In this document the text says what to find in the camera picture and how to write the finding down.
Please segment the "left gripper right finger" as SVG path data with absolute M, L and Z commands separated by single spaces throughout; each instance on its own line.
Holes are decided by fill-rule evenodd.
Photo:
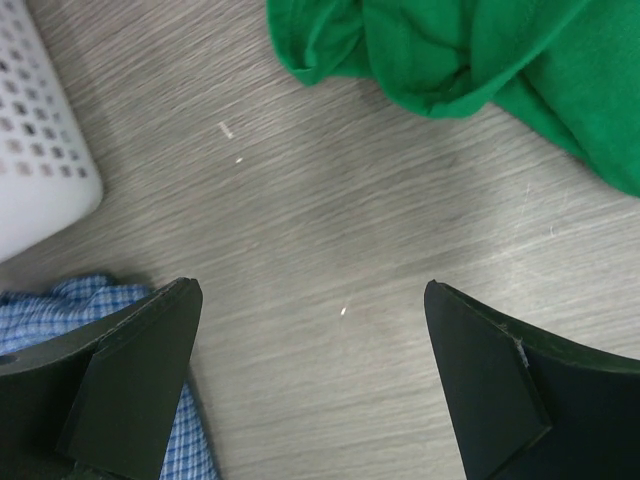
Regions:
M 469 479 L 636 479 L 639 362 L 435 280 L 426 324 Z

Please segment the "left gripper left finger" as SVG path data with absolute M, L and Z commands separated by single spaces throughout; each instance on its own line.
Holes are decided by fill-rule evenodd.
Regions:
M 159 478 L 202 303 L 199 283 L 179 278 L 2 355 L 2 478 Z

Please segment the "green t-shirt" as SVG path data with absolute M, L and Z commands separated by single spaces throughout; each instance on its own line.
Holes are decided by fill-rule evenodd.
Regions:
M 635 1 L 270 1 L 266 14 L 277 57 L 303 84 L 370 78 L 430 118 L 494 103 L 639 192 Z

